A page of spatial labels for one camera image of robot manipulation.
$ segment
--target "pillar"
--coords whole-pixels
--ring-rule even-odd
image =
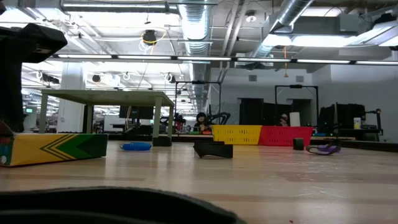
[[[27,114],[27,116],[25,117],[24,120],[24,132],[31,133],[30,129],[36,127],[37,107],[27,107],[25,109],[25,114]]]
[[[85,88],[86,75],[83,71],[83,63],[64,62],[62,70],[61,89],[84,90]],[[82,132],[83,115],[83,104],[60,99],[60,105],[58,109],[57,132]]]

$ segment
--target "table leg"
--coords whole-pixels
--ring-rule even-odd
[[[155,99],[155,119],[154,119],[154,133],[152,138],[159,137],[159,126],[160,126],[160,110],[162,109],[162,97],[156,97]]]
[[[86,133],[91,134],[93,129],[93,105],[87,105],[87,127]]]
[[[172,135],[173,135],[173,118],[174,118],[174,113],[173,113],[173,109],[174,106],[170,107],[170,112],[169,112],[169,127],[168,127],[168,131],[167,131],[167,137],[169,137],[169,139],[172,139]]]
[[[47,102],[49,100],[49,96],[47,94],[42,95],[42,106],[40,108],[40,126],[39,133],[45,132],[45,122],[47,120]]]

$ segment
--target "wooden table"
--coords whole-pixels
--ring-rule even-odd
[[[42,90],[41,121],[45,121],[47,116],[47,102],[49,96],[87,105],[87,133],[91,133],[94,105],[155,106],[154,130],[152,136],[155,141],[159,138],[160,109],[162,106],[168,106],[170,111],[169,132],[167,136],[171,142],[174,103],[162,91]],[[39,133],[44,133],[44,130],[45,122],[40,122]]]

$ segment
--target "red object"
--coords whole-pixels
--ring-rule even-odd
[[[260,132],[259,145],[293,146],[293,138],[303,138],[304,146],[309,146],[313,127],[280,127],[263,126]]]

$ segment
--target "desk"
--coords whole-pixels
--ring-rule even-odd
[[[160,108],[168,106],[169,132],[171,145],[174,103],[162,91],[105,91],[105,90],[42,90],[42,106],[40,120],[45,121],[49,96],[87,105],[87,133],[91,133],[94,105],[116,106],[155,106],[153,140],[154,146],[159,145]],[[45,122],[40,122],[39,133],[44,133]]]

